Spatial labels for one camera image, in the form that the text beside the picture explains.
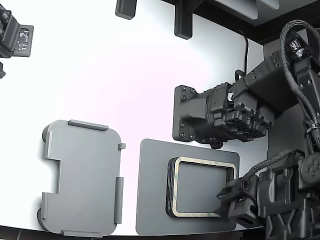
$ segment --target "white surface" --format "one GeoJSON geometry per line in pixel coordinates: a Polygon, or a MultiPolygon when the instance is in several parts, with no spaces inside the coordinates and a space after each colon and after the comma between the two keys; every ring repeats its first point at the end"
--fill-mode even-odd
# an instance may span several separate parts
{"type": "MultiPolygon", "coordinates": [[[[176,37],[174,6],[160,0],[139,0],[130,21],[115,15],[116,0],[1,4],[19,23],[34,25],[34,36],[30,58],[1,60],[7,75],[0,80],[0,226],[42,229],[41,195],[56,192],[58,174],[58,164],[43,159],[42,131],[75,119],[108,125],[127,144],[122,224],[113,234],[136,235],[141,141],[174,142],[175,87],[202,92],[232,82],[243,68],[243,37],[196,15],[193,37],[176,37]]],[[[250,41],[248,70],[262,60],[263,47],[250,41]]],[[[223,149],[239,153],[243,175],[265,159],[267,147],[264,138],[223,149]]]]}

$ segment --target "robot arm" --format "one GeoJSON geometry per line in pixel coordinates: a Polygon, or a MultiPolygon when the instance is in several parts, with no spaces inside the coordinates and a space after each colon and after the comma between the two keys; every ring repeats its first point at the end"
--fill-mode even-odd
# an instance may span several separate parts
{"type": "MultiPolygon", "coordinates": [[[[0,4],[0,58],[30,57],[33,31],[33,26],[20,25],[0,4]]],[[[5,75],[0,62],[0,79],[5,75]]]]}
{"type": "Polygon", "coordinates": [[[305,150],[287,149],[226,183],[215,212],[245,228],[265,227],[267,240],[320,239],[320,36],[304,21],[289,22],[274,52],[234,84],[224,83],[198,94],[175,89],[173,138],[197,141],[219,149],[223,142],[252,141],[266,135],[274,120],[300,104],[305,150]],[[309,46],[295,30],[312,31],[317,46],[309,46]],[[285,160],[277,168],[256,173],[285,160]]]}

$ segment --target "black metal frame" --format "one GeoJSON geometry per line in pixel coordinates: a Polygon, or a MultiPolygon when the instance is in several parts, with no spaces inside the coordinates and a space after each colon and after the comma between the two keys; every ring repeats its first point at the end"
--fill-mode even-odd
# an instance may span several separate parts
{"type": "MultiPolygon", "coordinates": [[[[294,19],[304,20],[315,28],[320,28],[320,1],[315,1],[300,7],[259,26],[253,26],[245,20],[205,0],[162,1],[175,5],[174,34],[183,39],[192,37],[192,14],[217,23],[236,33],[241,34],[241,32],[243,32],[249,39],[262,45],[279,39],[283,26],[294,19]]],[[[115,14],[130,20],[136,14],[136,5],[137,0],[117,0],[115,14]]]]}

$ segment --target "black mounting bracket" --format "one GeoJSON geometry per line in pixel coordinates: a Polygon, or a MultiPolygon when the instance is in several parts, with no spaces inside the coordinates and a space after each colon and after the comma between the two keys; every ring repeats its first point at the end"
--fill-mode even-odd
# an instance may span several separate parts
{"type": "Polygon", "coordinates": [[[190,39],[193,32],[193,12],[204,0],[177,0],[175,5],[174,34],[190,39]]]}
{"type": "Polygon", "coordinates": [[[117,0],[115,15],[120,18],[131,20],[136,15],[137,0],[117,0]]]}

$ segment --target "gray plastic tray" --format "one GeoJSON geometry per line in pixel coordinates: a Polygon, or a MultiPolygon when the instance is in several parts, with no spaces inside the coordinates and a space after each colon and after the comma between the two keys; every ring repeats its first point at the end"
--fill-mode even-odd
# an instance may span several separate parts
{"type": "Polygon", "coordinates": [[[103,237],[121,223],[121,143],[108,126],[58,120],[42,134],[44,158],[59,161],[57,193],[42,193],[37,218],[65,236],[103,237]]]}
{"type": "MultiPolygon", "coordinates": [[[[189,157],[233,163],[239,170],[239,155],[152,139],[141,142],[136,213],[140,235],[180,235],[232,231],[236,224],[222,217],[171,217],[166,213],[168,162],[189,157]]],[[[179,168],[177,210],[210,213],[220,206],[216,195],[225,186],[226,170],[181,163],[179,168]]]]}

